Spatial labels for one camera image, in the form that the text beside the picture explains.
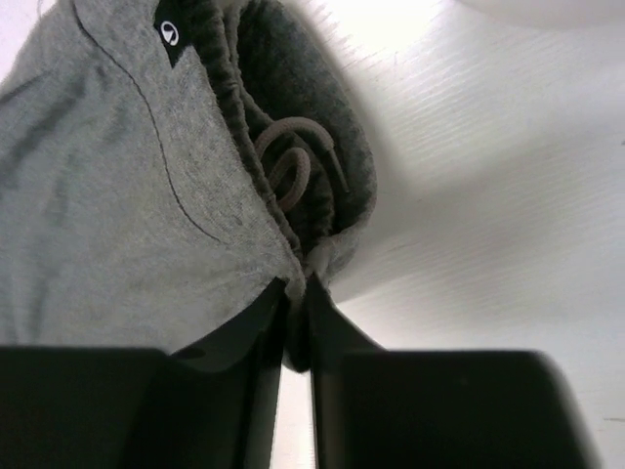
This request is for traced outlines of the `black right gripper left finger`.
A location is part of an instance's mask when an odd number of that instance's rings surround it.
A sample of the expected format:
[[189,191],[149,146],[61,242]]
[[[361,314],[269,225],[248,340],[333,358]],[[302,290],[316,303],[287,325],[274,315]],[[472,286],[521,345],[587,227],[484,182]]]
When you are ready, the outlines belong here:
[[1,350],[5,468],[267,468],[286,314],[273,280],[174,354]]

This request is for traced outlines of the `grey shorts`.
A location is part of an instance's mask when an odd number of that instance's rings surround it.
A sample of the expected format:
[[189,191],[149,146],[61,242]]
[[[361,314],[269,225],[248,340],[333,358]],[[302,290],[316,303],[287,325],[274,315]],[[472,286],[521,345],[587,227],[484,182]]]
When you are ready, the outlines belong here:
[[1,88],[1,339],[176,351],[350,261],[350,102],[277,1],[61,1]]

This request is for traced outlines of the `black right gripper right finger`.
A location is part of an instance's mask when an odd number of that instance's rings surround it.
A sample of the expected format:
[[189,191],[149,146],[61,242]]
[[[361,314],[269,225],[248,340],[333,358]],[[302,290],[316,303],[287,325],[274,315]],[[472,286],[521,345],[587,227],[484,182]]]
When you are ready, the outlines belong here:
[[320,468],[596,468],[563,373],[535,350],[388,350],[307,285]]

